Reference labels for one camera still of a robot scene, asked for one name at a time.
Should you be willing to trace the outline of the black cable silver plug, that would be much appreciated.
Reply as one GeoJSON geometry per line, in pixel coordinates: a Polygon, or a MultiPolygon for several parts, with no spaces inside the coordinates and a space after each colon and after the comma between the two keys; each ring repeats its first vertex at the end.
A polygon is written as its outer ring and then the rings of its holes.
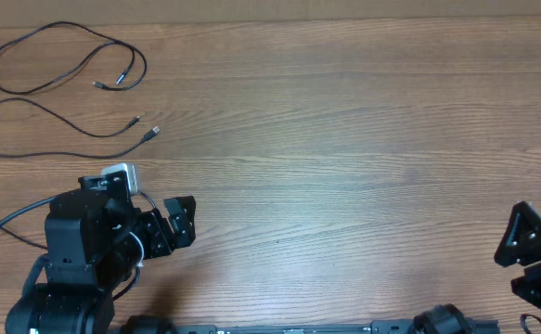
{"type": "Polygon", "coordinates": [[[0,44],[0,91],[33,96],[74,80],[97,60],[111,60],[109,78],[94,78],[92,88],[125,92],[148,74],[148,58],[136,45],[81,23],[55,21],[0,44]]]}

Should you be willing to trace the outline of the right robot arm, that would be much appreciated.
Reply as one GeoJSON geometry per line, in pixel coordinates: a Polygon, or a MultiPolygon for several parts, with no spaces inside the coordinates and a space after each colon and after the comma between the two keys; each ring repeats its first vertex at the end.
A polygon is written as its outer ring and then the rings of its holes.
{"type": "MultiPolygon", "coordinates": [[[[507,229],[495,262],[503,267],[521,265],[523,275],[510,281],[513,294],[541,311],[541,217],[526,201],[512,207],[507,229]]],[[[541,315],[536,319],[541,325],[541,315]]],[[[414,317],[406,330],[410,334],[498,333],[496,321],[467,318],[452,304],[437,305],[414,317]]]]}

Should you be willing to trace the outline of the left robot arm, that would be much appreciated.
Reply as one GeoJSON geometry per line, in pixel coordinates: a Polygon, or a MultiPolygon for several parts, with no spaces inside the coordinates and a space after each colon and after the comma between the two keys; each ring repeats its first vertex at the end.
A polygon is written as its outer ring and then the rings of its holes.
{"type": "Polygon", "coordinates": [[[85,176],[79,188],[45,199],[47,252],[6,317],[7,333],[105,333],[114,290],[145,260],[194,242],[194,197],[165,199],[167,217],[141,211],[132,179],[125,171],[85,176]]]}

